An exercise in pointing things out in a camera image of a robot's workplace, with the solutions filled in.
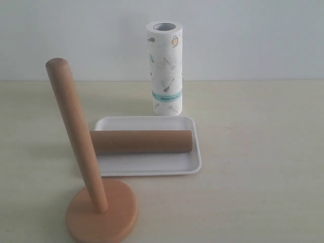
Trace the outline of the brown cardboard tube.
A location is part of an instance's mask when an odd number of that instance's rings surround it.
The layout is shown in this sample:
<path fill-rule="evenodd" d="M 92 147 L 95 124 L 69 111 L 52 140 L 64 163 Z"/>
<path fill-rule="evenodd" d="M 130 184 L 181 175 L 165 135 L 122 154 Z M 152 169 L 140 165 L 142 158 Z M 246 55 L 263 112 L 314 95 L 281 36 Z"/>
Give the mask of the brown cardboard tube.
<path fill-rule="evenodd" d="M 99 153 L 191 152 L 190 130 L 90 131 L 94 150 Z"/>

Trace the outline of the printed white paper towel roll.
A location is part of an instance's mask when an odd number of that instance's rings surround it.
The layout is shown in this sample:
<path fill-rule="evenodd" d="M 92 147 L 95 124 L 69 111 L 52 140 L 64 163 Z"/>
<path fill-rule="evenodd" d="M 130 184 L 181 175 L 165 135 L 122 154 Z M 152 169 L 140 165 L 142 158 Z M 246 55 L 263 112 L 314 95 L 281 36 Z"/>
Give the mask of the printed white paper towel roll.
<path fill-rule="evenodd" d="M 155 21 L 146 26 L 153 110 L 180 115 L 183 107 L 183 26 Z"/>

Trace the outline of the wooden paper towel holder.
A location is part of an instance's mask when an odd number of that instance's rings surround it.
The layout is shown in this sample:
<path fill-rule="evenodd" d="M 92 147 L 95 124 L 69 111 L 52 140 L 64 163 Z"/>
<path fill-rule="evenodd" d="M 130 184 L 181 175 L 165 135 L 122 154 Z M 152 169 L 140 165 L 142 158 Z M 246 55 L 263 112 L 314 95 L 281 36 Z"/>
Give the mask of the wooden paper towel holder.
<path fill-rule="evenodd" d="M 53 58 L 46 70 L 85 183 L 67 208 L 68 231 L 76 242 L 121 242 L 137 222 L 136 196 L 124 182 L 102 179 L 68 61 Z"/>

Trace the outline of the white rectangular tray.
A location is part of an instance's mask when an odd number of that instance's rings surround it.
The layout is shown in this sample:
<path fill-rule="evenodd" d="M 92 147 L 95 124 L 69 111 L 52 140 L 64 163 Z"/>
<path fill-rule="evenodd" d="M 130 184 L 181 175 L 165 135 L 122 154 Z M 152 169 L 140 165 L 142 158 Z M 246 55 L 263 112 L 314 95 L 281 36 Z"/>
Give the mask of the white rectangular tray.
<path fill-rule="evenodd" d="M 191 152 L 116 153 L 97 155 L 102 177 L 164 176 L 197 173 L 202 166 L 195 122 L 188 116 L 106 116 L 99 119 L 96 131 L 190 130 Z"/>

